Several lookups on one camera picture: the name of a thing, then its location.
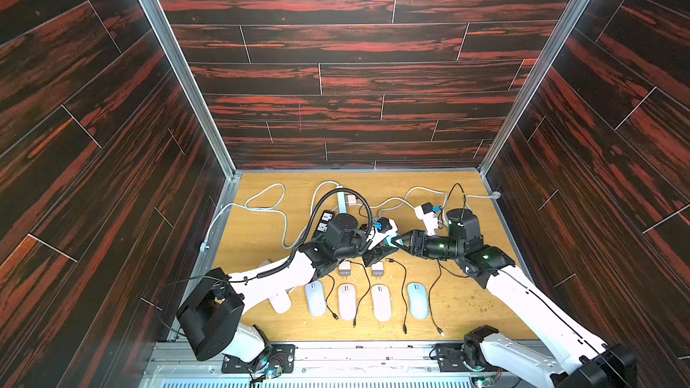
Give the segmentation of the white power strip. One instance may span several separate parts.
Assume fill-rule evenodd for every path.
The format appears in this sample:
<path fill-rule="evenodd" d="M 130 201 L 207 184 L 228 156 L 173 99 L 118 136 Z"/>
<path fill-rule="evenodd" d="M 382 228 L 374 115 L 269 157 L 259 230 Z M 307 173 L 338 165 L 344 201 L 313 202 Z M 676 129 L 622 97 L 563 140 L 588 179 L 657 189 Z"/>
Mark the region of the white power strip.
<path fill-rule="evenodd" d="M 345 214 L 347 212 L 347 197 L 344 192 L 337 193 L 338 210 L 340 214 Z"/>

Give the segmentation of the white wireless mouse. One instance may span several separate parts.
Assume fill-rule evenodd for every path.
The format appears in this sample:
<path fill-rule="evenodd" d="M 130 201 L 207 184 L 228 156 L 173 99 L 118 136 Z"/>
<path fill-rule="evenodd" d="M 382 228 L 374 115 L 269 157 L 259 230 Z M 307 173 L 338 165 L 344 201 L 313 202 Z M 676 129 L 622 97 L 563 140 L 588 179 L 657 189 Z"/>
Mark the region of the white wireless mouse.
<path fill-rule="evenodd" d="M 292 302 L 287 291 L 280 291 L 280 293 L 271 296 L 269 302 L 273 310 L 277 314 L 285 314 L 289 309 L 291 309 Z"/>

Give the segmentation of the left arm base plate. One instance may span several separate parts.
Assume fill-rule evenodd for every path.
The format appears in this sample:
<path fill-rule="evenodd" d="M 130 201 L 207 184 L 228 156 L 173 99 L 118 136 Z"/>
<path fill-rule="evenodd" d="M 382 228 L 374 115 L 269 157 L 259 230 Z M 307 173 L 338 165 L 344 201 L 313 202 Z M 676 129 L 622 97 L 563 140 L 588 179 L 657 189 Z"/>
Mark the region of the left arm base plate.
<path fill-rule="evenodd" d="M 273 343 L 257 325 L 241 324 L 222 354 L 222 374 L 248 373 L 273 379 L 294 371 L 296 345 Z"/>

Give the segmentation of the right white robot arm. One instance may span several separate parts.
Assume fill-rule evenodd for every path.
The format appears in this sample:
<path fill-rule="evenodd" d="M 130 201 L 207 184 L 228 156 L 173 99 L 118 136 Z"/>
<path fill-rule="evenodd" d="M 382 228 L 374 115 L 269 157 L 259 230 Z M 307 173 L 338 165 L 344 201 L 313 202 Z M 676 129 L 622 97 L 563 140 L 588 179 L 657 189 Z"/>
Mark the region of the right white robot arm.
<path fill-rule="evenodd" d="M 452 260 L 484 290 L 503 301 L 550 351 L 546 356 L 483 325 L 465 335 L 464 364 L 501 368 L 535 387 L 636 387 L 637 359 L 566 314 L 519 269 L 505 251 L 483 240 L 478 218 L 466 208 L 447 214 L 448 234 L 411 230 L 392 241 L 411 256 Z"/>

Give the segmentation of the grey blue mouse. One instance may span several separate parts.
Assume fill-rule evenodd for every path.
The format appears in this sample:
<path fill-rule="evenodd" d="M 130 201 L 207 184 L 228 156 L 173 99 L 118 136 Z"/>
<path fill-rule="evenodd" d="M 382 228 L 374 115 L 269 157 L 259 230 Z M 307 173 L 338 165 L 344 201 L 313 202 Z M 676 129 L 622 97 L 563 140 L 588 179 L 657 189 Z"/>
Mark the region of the grey blue mouse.
<path fill-rule="evenodd" d="M 418 282 L 407 285 L 409 309 L 411 316 L 417 320 L 424 320 L 429 316 L 429 298 L 426 287 Z"/>

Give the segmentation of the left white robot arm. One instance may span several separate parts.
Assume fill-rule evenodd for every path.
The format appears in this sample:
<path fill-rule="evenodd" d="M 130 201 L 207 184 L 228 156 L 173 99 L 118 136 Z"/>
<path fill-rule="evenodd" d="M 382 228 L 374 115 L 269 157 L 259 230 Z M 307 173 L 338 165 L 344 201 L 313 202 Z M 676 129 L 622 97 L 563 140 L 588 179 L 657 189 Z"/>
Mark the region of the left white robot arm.
<path fill-rule="evenodd" d="M 375 218 L 364 230 L 349 214 L 321 218 L 312 239 L 296 245 L 283 260 L 230 275 L 220 268 L 209 271 L 183 301 L 176 319 L 198 361 L 218 354 L 256 361 L 268 354 L 270 342 L 258 327 L 241 323 L 248 310 L 325 277 L 344 260 L 360 257 L 371 266 L 396 250 L 382 242 L 397 235 L 395 221 L 387 217 Z"/>

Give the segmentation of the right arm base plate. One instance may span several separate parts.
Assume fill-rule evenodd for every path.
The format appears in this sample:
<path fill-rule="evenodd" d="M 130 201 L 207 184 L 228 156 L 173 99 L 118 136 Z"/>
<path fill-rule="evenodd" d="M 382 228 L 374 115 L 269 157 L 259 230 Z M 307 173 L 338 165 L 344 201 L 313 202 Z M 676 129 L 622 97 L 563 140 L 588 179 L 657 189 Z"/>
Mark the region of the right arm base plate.
<path fill-rule="evenodd" d="M 462 342 L 436 344 L 429 358 L 438 363 L 442 373 L 498 371 L 485 359 L 480 346 L 486 337 L 497 333 L 497 329 L 483 325 L 465 334 Z"/>

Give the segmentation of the teal charger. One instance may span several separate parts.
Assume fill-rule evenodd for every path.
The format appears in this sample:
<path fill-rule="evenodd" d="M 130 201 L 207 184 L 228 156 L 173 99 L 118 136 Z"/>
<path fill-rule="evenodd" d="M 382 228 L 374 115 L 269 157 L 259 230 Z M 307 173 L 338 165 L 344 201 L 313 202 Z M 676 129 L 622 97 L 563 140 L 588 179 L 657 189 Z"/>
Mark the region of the teal charger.
<path fill-rule="evenodd" d="M 399 240 L 399 237 L 398 237 L 398 236 L 396 236 L 396 237 L 387 237 L 387 238 L 385 239 L 385 243 L 386 243 L 386 245 L 388 245 L 388 246 L 396 247 L 396 248 L 399 248 L 399 249 L 402 249 L 402 248 L 404 247 L 404 245 L 402 244 L 402 242 Z"/>

